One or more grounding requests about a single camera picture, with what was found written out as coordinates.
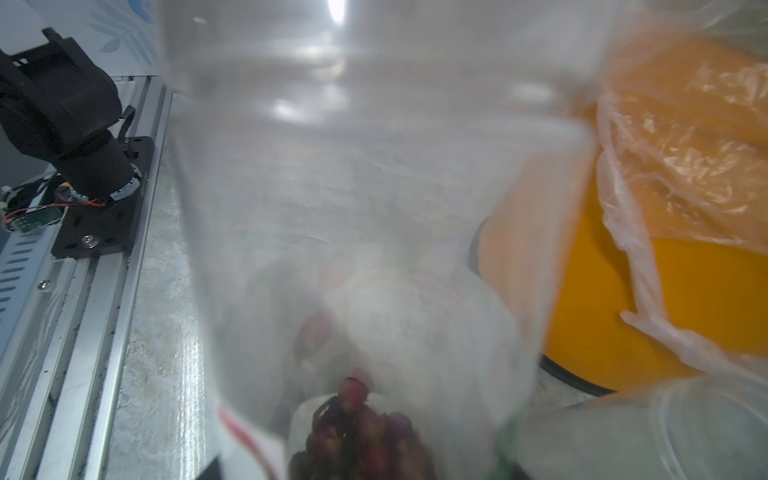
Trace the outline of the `white-lidded flower tea jar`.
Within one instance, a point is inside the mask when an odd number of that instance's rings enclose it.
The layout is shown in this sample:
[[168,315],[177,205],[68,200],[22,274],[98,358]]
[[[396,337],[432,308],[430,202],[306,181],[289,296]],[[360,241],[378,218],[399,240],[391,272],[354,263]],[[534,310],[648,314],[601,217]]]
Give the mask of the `white-lidded flower tea jar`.
[[224,479],[512,479],[622,1],[157,1]]

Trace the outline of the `orange trash bin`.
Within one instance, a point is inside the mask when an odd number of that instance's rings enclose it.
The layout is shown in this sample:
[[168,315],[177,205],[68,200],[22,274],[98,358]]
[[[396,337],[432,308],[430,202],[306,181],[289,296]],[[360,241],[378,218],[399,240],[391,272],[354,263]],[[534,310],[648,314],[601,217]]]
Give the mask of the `orange trash bin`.
[[767,54],[627,35],[540,366],[592,395],[767,353]]

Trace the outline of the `clear plastic bin liner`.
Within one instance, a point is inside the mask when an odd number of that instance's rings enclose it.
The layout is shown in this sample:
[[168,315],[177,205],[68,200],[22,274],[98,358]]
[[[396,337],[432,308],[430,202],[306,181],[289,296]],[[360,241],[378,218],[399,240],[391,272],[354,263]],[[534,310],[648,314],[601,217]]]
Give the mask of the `clear plastic bin liner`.
[[621,320],[680,363],[752,377],[767,352],[767,5],[645,1],[597,102]]

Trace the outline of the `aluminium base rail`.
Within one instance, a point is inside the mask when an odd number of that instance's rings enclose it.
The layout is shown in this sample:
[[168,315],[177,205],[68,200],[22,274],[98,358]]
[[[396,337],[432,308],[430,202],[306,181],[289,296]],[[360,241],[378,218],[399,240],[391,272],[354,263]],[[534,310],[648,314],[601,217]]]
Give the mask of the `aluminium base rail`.
[[1,475],[100,479],[120,390],[172,95],[122,77],[133,136],[154,142],[134,246],[57,259],[56,229],[15,235],[1,255]]

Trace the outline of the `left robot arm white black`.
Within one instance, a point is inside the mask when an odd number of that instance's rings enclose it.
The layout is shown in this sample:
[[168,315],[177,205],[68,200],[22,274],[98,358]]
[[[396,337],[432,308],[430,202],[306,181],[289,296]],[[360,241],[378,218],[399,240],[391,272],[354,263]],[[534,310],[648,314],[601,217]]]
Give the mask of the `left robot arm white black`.
[[51,174],[1,191],[1,226],[28,234],[56,224],[56,258],[93,258],[135,244],[155,145],[128,134],[136,110],[71,38],[1,56],[1,129]]

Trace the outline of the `clear jar with dried roses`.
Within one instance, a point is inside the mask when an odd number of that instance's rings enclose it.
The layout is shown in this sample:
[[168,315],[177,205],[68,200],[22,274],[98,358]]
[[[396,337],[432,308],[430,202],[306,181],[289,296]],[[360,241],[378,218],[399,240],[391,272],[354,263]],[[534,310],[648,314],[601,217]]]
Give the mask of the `clear jar with dried roses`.
[[532,416],[518,462],[532,479],[764,479],[767,381],[671,381]]

